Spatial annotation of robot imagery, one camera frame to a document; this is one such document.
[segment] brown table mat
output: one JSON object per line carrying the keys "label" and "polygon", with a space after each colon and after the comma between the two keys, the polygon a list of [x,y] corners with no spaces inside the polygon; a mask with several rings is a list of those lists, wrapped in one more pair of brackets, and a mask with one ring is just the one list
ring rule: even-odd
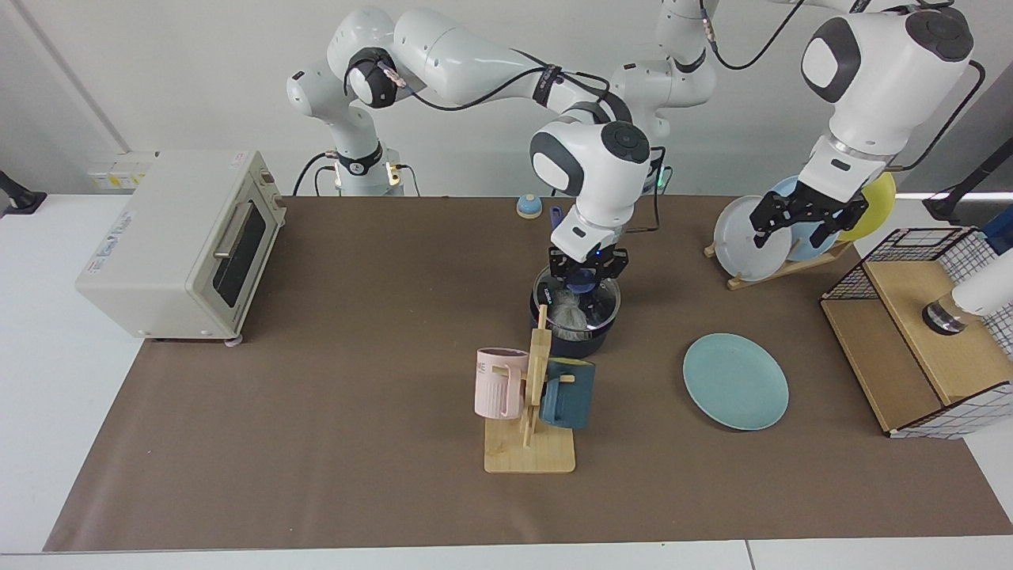
{"label": "brown table mat", "polygon": [[[817,304],[857,256],[729,293],[701,253],[727,201],[664,197],[663,230],[623,239],[576,471],[492,476],[474,352],[527,346],[547,216],[289,199],[246,342],[145,343],[46,550],[1013,533],[962,441],[880,433]],[[781,363],[791,403],[774,427],[724,429],[690,400],[683,355],[715,332]]]}

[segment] teal plate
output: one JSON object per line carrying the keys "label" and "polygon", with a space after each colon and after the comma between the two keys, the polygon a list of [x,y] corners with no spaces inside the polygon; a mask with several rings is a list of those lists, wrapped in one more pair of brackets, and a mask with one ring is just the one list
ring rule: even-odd
{"label": "teal plate", "polygon": [[693,343],[683,378],[704,414],[731,428],[768,428],[788,409],[788,381],[777,361],[737,335],[718,333]]}

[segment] blue mug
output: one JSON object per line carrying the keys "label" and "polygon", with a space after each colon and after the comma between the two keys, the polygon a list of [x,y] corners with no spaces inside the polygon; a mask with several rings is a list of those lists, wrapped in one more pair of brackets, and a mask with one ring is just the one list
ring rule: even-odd
{"label": "blue mug", "polygon": [[548,377],[539,418],[561,428],[588,427],[595,390],[595,365],[572,358],[550,358]]}

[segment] white table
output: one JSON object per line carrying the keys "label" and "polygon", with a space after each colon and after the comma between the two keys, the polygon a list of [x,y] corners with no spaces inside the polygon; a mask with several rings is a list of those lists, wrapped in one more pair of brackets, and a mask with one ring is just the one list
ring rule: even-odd
{"label": "white table", "polygon": [[[129,337],[77,295],[74,278],[128,199],[51,195],[33,216],[0,219],[0,552],[37,553],[134,361]],[[893,227],[939,225],[902,201]],[[1013,512],[1013,424],[968,445]],[[296,551],[24,554],[6,568],[983,568],[1013,564],[1013,537],[729,541]]]}

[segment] oven window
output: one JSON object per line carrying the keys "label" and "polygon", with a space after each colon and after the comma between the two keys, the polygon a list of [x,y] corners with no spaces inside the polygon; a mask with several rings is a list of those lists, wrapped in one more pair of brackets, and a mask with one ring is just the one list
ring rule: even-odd
{"label": "oven window", "polygon": [[218,263],[213,283],[222,301],[230,308],[236,307],[239,292],[242,291],[243,283],[246,282],[246,275],[249,274],[253,257],[256,256],[260,240],[266,229],[267,224],[264,223],[263,216],[260,215],[254,203],[249,218],[246,219],[246,225],[243,226],[242,236],[239,238],[239,244],[236,245],[236,251],[231,257],[222,259]]}

